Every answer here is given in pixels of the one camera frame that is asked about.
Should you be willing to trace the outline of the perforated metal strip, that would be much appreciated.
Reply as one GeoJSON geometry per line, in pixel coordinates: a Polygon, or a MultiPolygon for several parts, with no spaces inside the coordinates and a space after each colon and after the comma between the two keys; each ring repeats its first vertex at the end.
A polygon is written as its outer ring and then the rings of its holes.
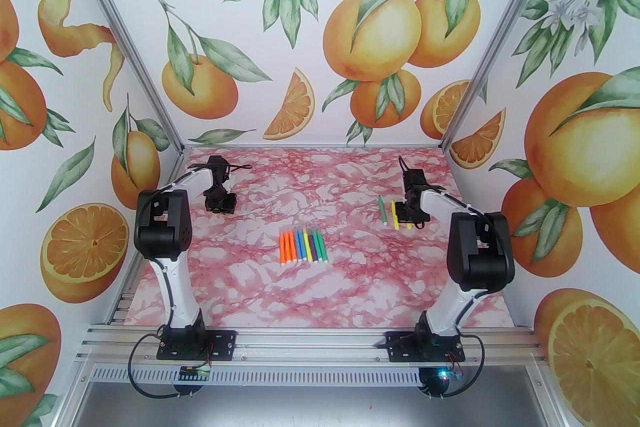
{"type": "Polygon", "coordinates": [[[268,365],[210,365],[210,379],[206,382],[178,382],[181,366],[171,364],[94,363],[82,370],[83,383],[129,384],[132,375],[141,388],[152,385],[202,386],[279,386],[279,387],[412,387],[419,385],[416,366],[268,366],[268,365]]]}

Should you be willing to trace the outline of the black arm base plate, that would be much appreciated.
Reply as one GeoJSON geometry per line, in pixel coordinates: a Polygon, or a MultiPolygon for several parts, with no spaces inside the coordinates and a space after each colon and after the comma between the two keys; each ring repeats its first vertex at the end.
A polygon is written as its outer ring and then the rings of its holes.
{"type": "Polygon", "coordinates": [[[237,332],[228,329],[169,329],[160,336],[158,360],[231,361],[237,332]]]}
{"type": "Polygon", "coordinates": [[[385,349],[390,362],[463,362],[466,354],[459,335],[416,333],[411,331],[387,331],[384,343],[377,345],[385,349]]]}

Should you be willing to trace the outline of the aluminium frame rail with slots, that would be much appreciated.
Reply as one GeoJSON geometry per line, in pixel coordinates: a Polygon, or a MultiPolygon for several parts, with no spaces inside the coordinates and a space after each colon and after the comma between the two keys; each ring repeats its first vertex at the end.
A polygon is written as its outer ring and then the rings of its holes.
{"type": "MultiPolygon", "coordinates": [[[[379,349],[384,329],[378,328],[236,328],[229,366],[375,366],[387,365],[387,351],[379,349]]],[[[528,328],[464,329],[461,339],[465,363],[480,360],[484,345],[487,365],[546,364],[546,352],[528,328]]],[[[156,364],[159,342],[142,340],[154,328],[93,324],[74,356],[75,362],[156,364]]]]}

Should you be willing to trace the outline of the aluminium frame post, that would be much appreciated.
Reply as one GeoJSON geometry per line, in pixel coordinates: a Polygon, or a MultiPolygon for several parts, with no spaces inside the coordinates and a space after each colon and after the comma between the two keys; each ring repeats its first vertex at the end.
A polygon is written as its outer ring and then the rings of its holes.
{"type": "Polygon", "coordinates": [[[160,96],[154,86],[153,80],[146,65],[144,64],[134,40],[126,27],[125,20],[114,0],[96,0],[109,23],[109,27],[119,45],[126,61],[141,86],[146,99],[151,105],[154,113],[158,116],[158,122],[167,134],[170,144],[182,155],[185,152],[185,144],[180,137],[173,121],[165,108],[160,96]]]}
{"type": "Polygon", "coordinates": [[[524,10],[526,1],[527,0],[509,0],[506,4],[502,17],[490,38],[489,44],[480,59],[478,67],[471,76],[470,84],[462,96],[461,102],[459,103],[458,108],[445,131],[443,139],[439,143],[439,147],[442,149],[442,152],[448,153],[448,150],[450,150],[457,132],[466,119],[468,112],[473,106],[475,100],[480,97],[480,91],[482,90],[483,85],[489,81],[492,67],[514,30],[514,26],[524,10]]]}

